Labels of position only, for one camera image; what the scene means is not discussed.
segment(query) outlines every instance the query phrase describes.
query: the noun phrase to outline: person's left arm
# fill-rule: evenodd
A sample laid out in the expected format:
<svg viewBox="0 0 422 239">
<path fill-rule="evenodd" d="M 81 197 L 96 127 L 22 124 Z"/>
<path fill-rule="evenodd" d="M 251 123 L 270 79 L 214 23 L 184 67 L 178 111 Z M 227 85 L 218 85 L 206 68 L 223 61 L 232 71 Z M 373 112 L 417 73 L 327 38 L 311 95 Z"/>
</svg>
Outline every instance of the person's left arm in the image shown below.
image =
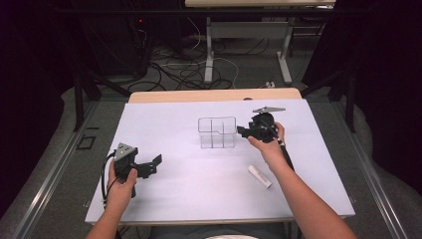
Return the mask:
<svg viewBox="0 0 422 239">
<path fill-rule="evenodd" d="M 108 194 L 105 212 L 94 225 L 87 239 L 114 238 L 118 222 L 129 203 L 132 188 L 136 184 L 136 177 L 136 169 L 132 169 L 126 182 L 120 183 L 114 174 L 114 160 L 111 161 L 108 171 Z"/>
</svg>

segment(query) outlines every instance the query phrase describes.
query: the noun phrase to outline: white desk leg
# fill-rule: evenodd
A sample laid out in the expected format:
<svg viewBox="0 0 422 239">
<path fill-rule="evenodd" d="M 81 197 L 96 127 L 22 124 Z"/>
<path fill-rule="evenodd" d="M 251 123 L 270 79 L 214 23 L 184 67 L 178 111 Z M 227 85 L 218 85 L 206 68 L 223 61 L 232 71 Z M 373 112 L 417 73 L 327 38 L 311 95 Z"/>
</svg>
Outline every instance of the white desk leg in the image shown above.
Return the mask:
<svg viewBox="0 0 422 239">
<path fill-rule="evenodd" d="M 295 26 L 295 19 L 290 18 L 289 19 L 289 26 L 286 30 L 286 36 L 285 41 L 283 43 L 283 49 L 282 52 L 277 52 L 277 58 L 279 59 L 280 69 L 282 70 L 283 80 L 285 81 L 285 84 L 290 85 L 292 83 L 292 77 L 289 72 L 289 67 L 286 62 L 286 55 L 289 50 L 289 44 L 292 38 L 292 32 L 293 28 Z"/>
<path fill-rule="evenodd" d="M 212 82 L 212 69 L 214 65 L 214 53 L 212 51 L 212 31 L 211 31 L 211 19 L 207 18 L 207 64 L 205 68 L 205 83 Z"/>
</svg>

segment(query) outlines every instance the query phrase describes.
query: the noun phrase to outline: white tabletop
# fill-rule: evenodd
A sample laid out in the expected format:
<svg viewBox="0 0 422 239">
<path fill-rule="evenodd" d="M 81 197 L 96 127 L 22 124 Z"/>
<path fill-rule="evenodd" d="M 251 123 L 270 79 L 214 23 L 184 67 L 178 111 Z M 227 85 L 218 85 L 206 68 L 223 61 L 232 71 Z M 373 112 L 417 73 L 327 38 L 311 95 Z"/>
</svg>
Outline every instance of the white tabletop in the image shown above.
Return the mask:
<svg viewBox="0 0 422 239">
<path fill-rule="evenodd" d="M 277 179 L 260 153 L 236 134 L 235 147 L 201 148 L 198 120 L 234 117 L 248 126 L 264 106 L 286 128 L 286 144 L 297 174 L 340 216 L 354 215 L 332 159 L 305 100 L 127 104 L 110 150 L 120 142 L 138 147 L 137 163 L 162 154 L 157 173 L 139 179 L 136 197 L 121 224 L 162 225 L 292 220 Z M 254 164 L 273 182 L 268 189 L 248 171 Z M 86 221 L 103 213 L 99 183 Z"/>
<path fill-rule="evenodd" d="M 278 7 L 332 5 L 335 0 L 186 0 L 186 7 Z"/>
</svg>

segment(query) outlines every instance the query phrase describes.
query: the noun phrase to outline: human arm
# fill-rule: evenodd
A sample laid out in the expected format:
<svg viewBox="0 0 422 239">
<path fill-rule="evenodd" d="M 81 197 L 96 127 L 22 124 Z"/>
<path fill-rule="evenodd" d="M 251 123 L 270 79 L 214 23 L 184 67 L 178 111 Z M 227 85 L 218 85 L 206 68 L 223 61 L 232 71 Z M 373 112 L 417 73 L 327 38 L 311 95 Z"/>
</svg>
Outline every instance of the human arm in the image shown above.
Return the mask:
<svg viewBox="0 0 422 239">
<path fill-rule="evenodd" d="M 284 141 L 285 129 L 278 122 L 276 125 L 279 138 Z M 276 140 L 264 143 L 249 136 L 248 141 L 261 152 L 264 161 L 275 174 L 306 238 L 356 238 L 334 210 L 288 166 Z"/>
<path fill-rule="evenodd" d="M 108 171 L 108 194 L 105 211 L 88 234 L 87 239 L 114 238 L 118 222 L 129 203 L 132 188 L 136 184 L 136 177 L 137 172 L 133 168 L 126 182 L 120 183 L 114 173 L 114 160 L 111 161 Z"/>
</svg>

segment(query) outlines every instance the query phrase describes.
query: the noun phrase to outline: black curtain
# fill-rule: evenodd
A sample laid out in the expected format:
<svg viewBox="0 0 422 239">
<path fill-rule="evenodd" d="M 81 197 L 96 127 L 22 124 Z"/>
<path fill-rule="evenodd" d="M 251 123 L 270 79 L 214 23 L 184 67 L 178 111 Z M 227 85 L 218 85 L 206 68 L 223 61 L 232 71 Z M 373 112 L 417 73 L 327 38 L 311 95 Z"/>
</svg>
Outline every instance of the black curtain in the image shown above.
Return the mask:
<svg viewBox="0 0 422 239">
<path fill-rule="evenodd" d="M 0 7 L 1 216 L 49 144 L 63 113 L 61 94 L 73 86 L 42 7 L 34 1 Z"/>
<path fill-rule="evenodd" d="M 374 161 L 422 194 L 420 2 L 338 0 L 335 7 L 368 8 L 374 14 L 328 21 L 303 82 L 311 87 L 344 70 L 371 17 L 380 16 L 369 34 L 371 44 L 357 58 L 356 104 L 372 131 Z"/>
</svg>

